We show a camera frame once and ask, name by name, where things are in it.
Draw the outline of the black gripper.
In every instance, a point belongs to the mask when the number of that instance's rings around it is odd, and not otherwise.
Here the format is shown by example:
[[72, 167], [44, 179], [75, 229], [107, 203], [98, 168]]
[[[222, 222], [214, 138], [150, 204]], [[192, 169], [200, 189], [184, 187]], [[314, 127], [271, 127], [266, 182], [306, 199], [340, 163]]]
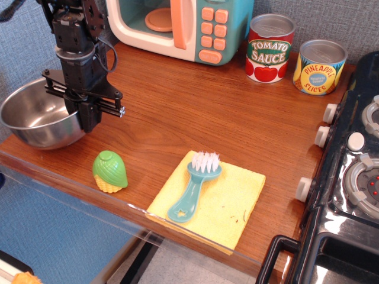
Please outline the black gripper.
[[60, 59], [60, 70], [46, 69], [46, 92], [64, 99], [68, 114], [79, 112], [81, 126], [90, 133], [101, 122], [102, 112], [122, 117], [125, 107], [121, 104], [122, 93], [107, 80], [115, 71], [117, 54], [111, 69], [107, 64], [107, 48], [115, 48], [107, 41], [98, 41], [78, 53], [55, 47]]

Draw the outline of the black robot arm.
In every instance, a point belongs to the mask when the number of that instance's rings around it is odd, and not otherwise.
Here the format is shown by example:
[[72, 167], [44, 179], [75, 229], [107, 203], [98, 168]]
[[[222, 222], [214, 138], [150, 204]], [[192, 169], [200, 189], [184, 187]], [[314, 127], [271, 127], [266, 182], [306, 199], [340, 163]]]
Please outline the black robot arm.
[[69, 114], [78, 115], [81, 129], [90, 133], [104, 113], [122, 117], [123, 94], [107, 79], [115, 66], [107, 63], [113, 45], [101, 37], [105, 15], [95, 1], [39, 1], [55, 36], [61, 69], [46, 69], [46, 91], [64, 99]]

